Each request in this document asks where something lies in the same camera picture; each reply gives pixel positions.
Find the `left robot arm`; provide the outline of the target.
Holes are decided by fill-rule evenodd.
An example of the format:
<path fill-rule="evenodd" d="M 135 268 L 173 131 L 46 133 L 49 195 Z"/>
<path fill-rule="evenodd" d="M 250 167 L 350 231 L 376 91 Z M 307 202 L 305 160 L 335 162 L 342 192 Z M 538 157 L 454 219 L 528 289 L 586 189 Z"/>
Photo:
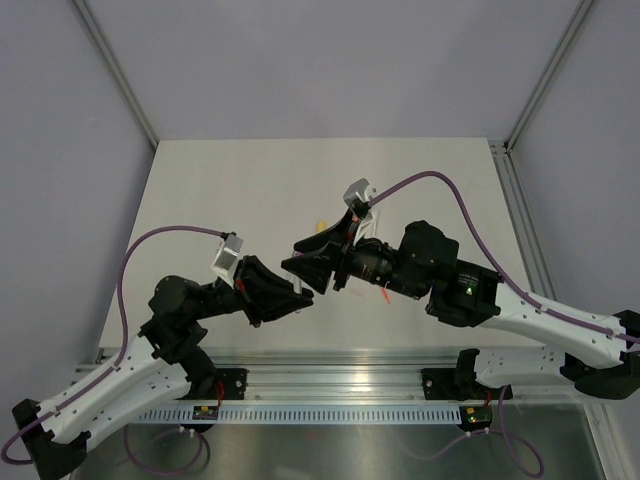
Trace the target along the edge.
<path fill-rule="evenodd" d="M 201 321 L 241 312 L 258 327 L 312 304 L 311 290 L 296 289 L 255 256 L 240 261 L 231 282 L 163 278 L 149 302 L 150 320 L 116 357 L 48 400 L 13 408 L 38 476 L 65 477 L 104 438 L 156 405 L 218 392 L 217 369 L 199 345 L 207 334 Z"/>

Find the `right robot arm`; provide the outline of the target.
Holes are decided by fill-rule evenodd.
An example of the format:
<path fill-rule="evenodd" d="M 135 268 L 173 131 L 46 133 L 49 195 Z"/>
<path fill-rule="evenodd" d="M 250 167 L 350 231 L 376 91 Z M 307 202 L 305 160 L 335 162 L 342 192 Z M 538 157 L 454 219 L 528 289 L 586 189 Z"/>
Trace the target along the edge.
<path fill-rule="evenodd" d="M 458 257 L 459 244 L 425 221 L 406 226 L 398 247 L 358 238 L 345 215 L 328 230 L 294 245 L 282 268 L 318 293 L 355 277 L 402 296 L 427 298 L 426 312 L 457 328 L 489 328 L 530 338 L 528 349 L 470 348 L 459 353 L 456 389 L 466 396 L 515 385 L 571 385 L 605 400 L 639 389 L 639 355 L 631 344 L 639 316 L 596 315 L 510 285 L 501 273 Z"/>

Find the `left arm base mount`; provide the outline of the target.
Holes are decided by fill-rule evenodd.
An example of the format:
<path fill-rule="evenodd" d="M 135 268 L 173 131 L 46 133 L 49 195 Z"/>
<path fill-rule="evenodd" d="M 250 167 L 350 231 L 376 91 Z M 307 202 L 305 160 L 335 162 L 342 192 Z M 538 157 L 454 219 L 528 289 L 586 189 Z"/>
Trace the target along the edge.
<path fill-rule="evenodd" d="M 191 354 L 186 363 L 187 379 L 191 383 L 187 399 L 243 400 L 248 370 L 239 367 L 216 367 L 202 350 Z"/>

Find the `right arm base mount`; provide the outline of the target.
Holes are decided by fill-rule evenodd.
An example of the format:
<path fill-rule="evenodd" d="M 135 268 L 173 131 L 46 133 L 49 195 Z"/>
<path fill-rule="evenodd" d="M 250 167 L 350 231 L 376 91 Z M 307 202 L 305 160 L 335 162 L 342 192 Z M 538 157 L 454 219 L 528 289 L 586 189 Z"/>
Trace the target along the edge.
<path fill-rule="evenodd" d="M 454 367 L 427 367 L 420 370 L 425 400 L 484 401 L 497 400 L 501 388 L 490 388 L 478 382 L 477 370 L 481 353 L 494 354 L 486 349 L 465 349 L 457 357 Z"/>

